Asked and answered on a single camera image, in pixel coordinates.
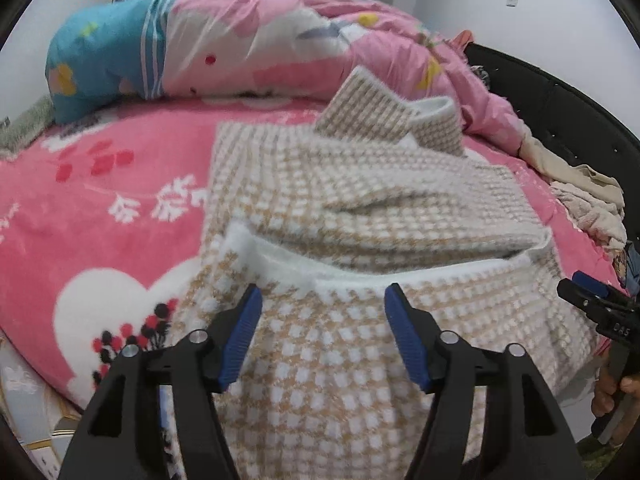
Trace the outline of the person's right hand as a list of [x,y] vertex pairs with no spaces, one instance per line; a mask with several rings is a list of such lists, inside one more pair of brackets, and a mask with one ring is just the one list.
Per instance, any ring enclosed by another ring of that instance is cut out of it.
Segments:
[[632,396],[634,403],[612,433],[610,443],[614,446],[624,443],[639,418],[640,380],[639,375],[634,374],[622,378],[618,384],[608,372],[608,360],[605,360],[600,367],[599,377],[594,385],[594,397],[591,402],[592,414],[596,417],[602,417],[612,412],[614,410],[613,396],[617,391]]

